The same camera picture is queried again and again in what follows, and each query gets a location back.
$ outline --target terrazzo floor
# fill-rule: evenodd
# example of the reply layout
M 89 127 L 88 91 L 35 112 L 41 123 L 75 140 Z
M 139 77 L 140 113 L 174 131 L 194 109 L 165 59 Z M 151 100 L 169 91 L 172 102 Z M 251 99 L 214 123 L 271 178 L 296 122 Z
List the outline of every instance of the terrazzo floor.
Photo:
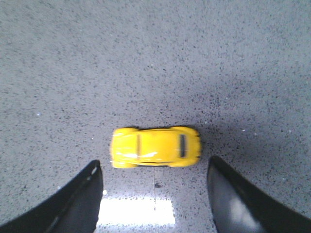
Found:
M 96 233 L 214 233 L 219 155 L 311 217 L 310 1 L 0 1 L 0 224 L 99 159 Z M 115 128 L 189 125 L 190 167 L 115 169 Z

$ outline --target speckled gray floor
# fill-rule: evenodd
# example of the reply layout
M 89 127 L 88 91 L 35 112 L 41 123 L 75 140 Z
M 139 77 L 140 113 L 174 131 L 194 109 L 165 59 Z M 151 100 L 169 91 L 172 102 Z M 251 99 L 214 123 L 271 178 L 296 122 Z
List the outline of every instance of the speckled gray floor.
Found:
M 310 1 L 4 0 L 0 44 L 0 223 L 99 159 L 102 216 L 138 217 L 97 233 L 215 232 L 215 154 L 311 217 Z M 115 128 L 172 125 L 198 129 L 200 163 L 111 168 Z

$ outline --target toy car rear window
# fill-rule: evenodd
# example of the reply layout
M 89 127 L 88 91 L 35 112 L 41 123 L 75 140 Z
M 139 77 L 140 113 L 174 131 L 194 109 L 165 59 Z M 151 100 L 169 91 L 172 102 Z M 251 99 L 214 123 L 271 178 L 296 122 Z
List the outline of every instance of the toy car rear window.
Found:
M 180 157 L 186 157 L 186 136 L 184 134 L 180 135 Z

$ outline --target toy car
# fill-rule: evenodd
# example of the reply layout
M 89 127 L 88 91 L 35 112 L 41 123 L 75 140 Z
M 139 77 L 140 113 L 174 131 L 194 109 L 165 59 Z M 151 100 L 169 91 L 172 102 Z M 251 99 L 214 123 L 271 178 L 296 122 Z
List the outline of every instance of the toy car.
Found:
M 150 130 L 121 128 L 113 133 L 110 152 L 115 168 L 181 167 L 199 161 L 201 144 L 199 133 L 188 127 Z

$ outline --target gray concrete floor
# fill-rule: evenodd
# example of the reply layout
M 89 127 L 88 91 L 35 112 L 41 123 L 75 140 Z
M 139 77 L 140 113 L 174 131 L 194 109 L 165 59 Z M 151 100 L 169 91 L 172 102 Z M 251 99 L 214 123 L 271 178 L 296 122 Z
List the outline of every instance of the gray concrete floor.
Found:
M 311 217 L 310 1 L 5 0 L 0 43 L 0 223 L 99 159 L 101 216 L 137 218 L 97 233 L 215 232 L 212 155 Z M 197 165 L 110 166 L 115 128 L 173 125 Z

